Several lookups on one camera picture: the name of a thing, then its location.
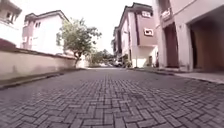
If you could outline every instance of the car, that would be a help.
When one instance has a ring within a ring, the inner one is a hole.
[[[118,61],[116,60],[113,64],[115,67],[121,67],[122,66],[122,62],[121,61]]]

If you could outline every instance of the apartment building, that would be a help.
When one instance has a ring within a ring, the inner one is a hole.
[[[223,0],[154,0],[160,68],[224,69]]]
[[[64,20],[68,21],[68,18],[61,10],[40,15],[34,13],[26,15],[21,48],[50,54],[63,54],[63,44],[56,42],[56,35]]]
[[[19,47],[22,41],[22,0],[0,0],[0,47]]]
[[[132,67],[153,66],[157,58],[153,10],[149,5],[133,3],[124,8],[119,26],[114,30],[118,57],[127,56]]]

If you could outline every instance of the tree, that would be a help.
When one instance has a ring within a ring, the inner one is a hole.
[[[93,64],[99,64],[99,63],[103,62],[103,52],[102,51],[99,51],[99,52],[95,51],[94,53],[92,53],[91,59],[92,59]]]
[[[57,43],[64,42],[64,50],[72,51],[75,57],[75,66],[82,55],[88,55],[96,42],[94,37],[100,37],[96,27],[88,27],[83,19],[65,21],[60,32],[57,33]]]

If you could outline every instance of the white house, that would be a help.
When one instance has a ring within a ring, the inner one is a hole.
[[[25,17],[21,48],[49,54],[63,54],[63,44],[57,44],[56,35],[68,18],[61,10]]]

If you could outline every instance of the sidewalk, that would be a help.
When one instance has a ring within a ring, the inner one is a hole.
[[[167,71],[167,70],[163,70],[163,69],[159,69],[159,68],[129,68],[129,70],[135,70],[135,71],[141,71],[141,72],[149,72],[149,73],[156,73],[156,74],[160,74],[160,75],[175,75],[176,73],[184,73],[181,71]]]
[[[141,72],[149,72],[156,73],[161,75],[173,75],[179,77],[185,77],[190,79],[202,80],[217,84],[224,84],[224,72],[212,72],[212,73],[197,73],[197,72],[181,72],[181,71],[166,71],[158,68],[132,68],[130,70],[141,71]]]

